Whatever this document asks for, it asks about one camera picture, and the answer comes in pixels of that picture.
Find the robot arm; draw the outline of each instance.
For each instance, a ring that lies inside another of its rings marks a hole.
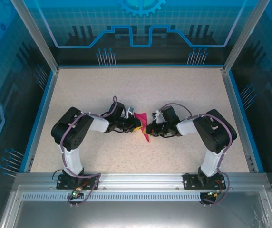
[[[65,131],[80,115],[82,115],[82,112],[72,107],[52,128],[51,135],[59,147]],[[134,117],[133,108],[130,107],[126,111],[124,105],[119,102],[116,105],[113,103],[104,117],[91,113],[85,114],[74,124],[63,140],[62,146],[67,164],[64,167],[64,172],[72,177],[83,175],[79,146],[83,142],[88,130],[109,133],[117,128],[122,133],[128,133],[137,130],[139,127],[141,127],[141,122]]]
[[[213,109],[207,112],[207,115],[223,122],[231,133],[232,141],[236,139],[236,131],[218,111]],[[205,186],[210,177],[217,174],[218,166],[223,159],[223,151],[229,145],[230,137],[227,130],[220,122],[209,116],[189,117],[180,121],[171,106],[153,113],[153,118],[152,124],[146,127],[146,133],[155,137],[168,138],[199,133],[207,148],[204,162],[198,170],[198,179]]]

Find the pink cloth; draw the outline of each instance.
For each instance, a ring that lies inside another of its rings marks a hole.
[[[141,113],[141,114],[134,113],[134,116],[135,116],[138,120],[141,121],[141,124],[142,124],[141,130],[142,130],[142,133],[144,134],[146,140],[147,140],[148,142],[150,142],[149,135],[144,133],[144,130],[145,130],[146,126],[147,126],[147,116],[146,116],[146,113]]]

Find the blue circuit graphic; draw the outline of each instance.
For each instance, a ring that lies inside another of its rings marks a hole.
[[[150,13],[155,13],[161,9],[161,5],[165,4],[165,0],[118,0],[122,10],[127,13],[132,13],[133,16],[143,15],[149,16]]]

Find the black joint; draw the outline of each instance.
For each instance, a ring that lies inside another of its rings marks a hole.
[[[166,136],[168,133],[171,134],[170,137],[181,136],[176,127],[180,120],[176,115],[174,108],[172,106],[167,106],[160,111],[165,121],[163,123],[156,123],[156,120],[154,120],[146,127],[146,133],[154,137],[162,136],[164,138],[169,137]]]
[[[55,139],[55,142],[60,145],[61,138],[63,137],[65,131],[69,128],[70,124],[81,115],[81,111],[71,107],[61,119],[53,126],[51,130],[51,136]],[[93,118],[89,115],[81,117],[75,127],[71,128],[66,135],[63,146],[68,150],[76,149],[82,143],[85,135],[87,134]]]
[[[237,134],[235,129],[223,118],[223,116],[215,109],[207,112],[220,119],[228,128],[232,136],[232,141],[236,139]],[[208,150],[220,153],[223,148],[229,144],[229,135],[226,129],[216,120],[211,120],[210,117],[198,117],[193,120],[193,123],[201,136]]]
[[[110,113],[114,109],[115,103],[113,103],[107,113]],[[124,118],[126,115],[125,106],[117,102],[115,110],[110,116],[105,117],[109,121],[109,126],[105,133],[110,133],[116,128],[120,129],[122,133],[132,132],[134,129],[141,127],[141,121],[135,118],[131,113],[129,113],[128,118]]]

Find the perforated metal strip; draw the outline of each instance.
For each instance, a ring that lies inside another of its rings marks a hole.
[[[66,201],[70,193],[66,192],[27,192],[23,193],[23,201]],[[82,201],[84,196],[75,201]],[[142,202],[179,202],[179,201],[201,201],[200,193],[197,192],[94,192],[88,201],[142,201]]]

